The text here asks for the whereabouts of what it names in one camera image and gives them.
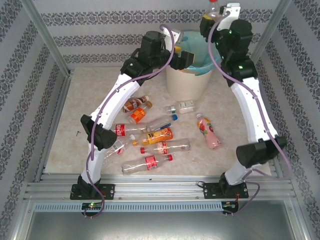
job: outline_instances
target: red label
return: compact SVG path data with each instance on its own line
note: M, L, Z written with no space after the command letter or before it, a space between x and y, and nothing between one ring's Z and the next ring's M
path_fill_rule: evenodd
M115 125L115 134L117 136L125 136L126 135L125 125L124 124Z
M165 141L160 141L157 143L159 154L168 154L168 148Z
M145 158L146 167L148 170L156 169L157 168L157 161L155 156L147 156Z

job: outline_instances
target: beige floor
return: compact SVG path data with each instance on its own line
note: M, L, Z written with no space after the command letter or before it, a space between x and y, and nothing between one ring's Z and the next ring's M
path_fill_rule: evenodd
M87 135L80 123L83 114L97 108L113 87L119 67L76 68L62 115L54 137L53 145L45 167L46 173L79 174L85 167L88 154ZM153 107L144 117L149 122L165 114L164 107L175 103L166 89L166 73L162 72L152 80L146 81L135 96L149 95ZM178 116L172 125L173 140L189 138L191 150L177 152L173 161L149 172L148 175L184 175L184 176L219 176L229 169L236 160L236 147L248 143L245 121L232 91L226 80L214 71L208 87L199 101L197 113L207 116L213 130L223 146L210 150L205 138L197 128L195 113ZM128 114L120 112L115 123L128 123ZM121 164L125 161L143 157L139 147L131 146L127 151L104 163L101 173L122 174ZM263 172L270 174L269 165L261 166Z

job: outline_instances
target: plastic bottle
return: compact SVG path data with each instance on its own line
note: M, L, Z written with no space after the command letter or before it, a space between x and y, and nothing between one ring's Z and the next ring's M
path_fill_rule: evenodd
M172 141L160 141L146 147L141 147L142 154L172 154L174 152L187 152L190 150L188 138Z
M205 136L208 147L210 149L215 149L216 147L220 146L221 142L215 135L210 120L204 117L202 113L198 113L196 118L198 119L198 128Z
M186 114L190 112L194 112L196 110L196 101L188 100L188 101L179 101L177 104L172 106L166 106L165 111L166 114Z
M113 131L117 136L128 136L130 134L144 134L147 133L147 124L146 123L118 123L112 124L111 131Z
M122 107L122 111L124 113L130 112L147 101L149 101L149 97L147 95L139 97L139 98L133 98L133 99L130 97L128 99L128 101L125 102L124 106Z
M150 144L155 144L160 141L170 140L174 137L171 128L166 127L159 131L145 133L137 138L137 140L133 140L133 145L137 146L148 146Z
M150 108L152 108L152 103L150 101L142 104L129 116L130 123L137 124L146 115L146 112Z
M209 0L209 7L207 8L207 11L205 11L204 17L207 19L213 19L215 22L219 19L220 7L218 0Z
M105 153L104 159L109 161L115 156L123 153L130 145L133 144L133 141L135 140L136 138L134 135L130 135L130 137L118 137L115 143Z
M146 124L146 130L148 133L159 131L161 129L167 128L171 126L171 123L178 119L176 114L172 116L163 116L156 120L153 120Z
M127 161L122 164L122 172L124 175L135 174L138 172L157 169L165 162L172 161L172 155L157 155L142 157L134 161Z

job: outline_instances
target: bottle cap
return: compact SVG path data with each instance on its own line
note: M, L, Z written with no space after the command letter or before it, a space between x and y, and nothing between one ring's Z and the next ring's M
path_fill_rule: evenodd
M173 119L173 121L175 121L178 119L178 116L176 114L174 114L174 115L172 115L172 119Z
M149 109L152 107L152 103L151 103L150 101L147 101L147 102L145 103L145 105L146 105Z

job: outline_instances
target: striped wall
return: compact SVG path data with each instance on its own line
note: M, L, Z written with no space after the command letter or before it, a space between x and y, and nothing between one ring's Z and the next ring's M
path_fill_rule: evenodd
M0 1L0 240L35 179L64 80L21 2Z
M252 24L252 53L279 0L241 0L240 17ZM142 36L161 23L199 30L208 0L35 0L68 67L121 66Z
M320 0L294 0L256 65L312 239L320 239L319 53Z

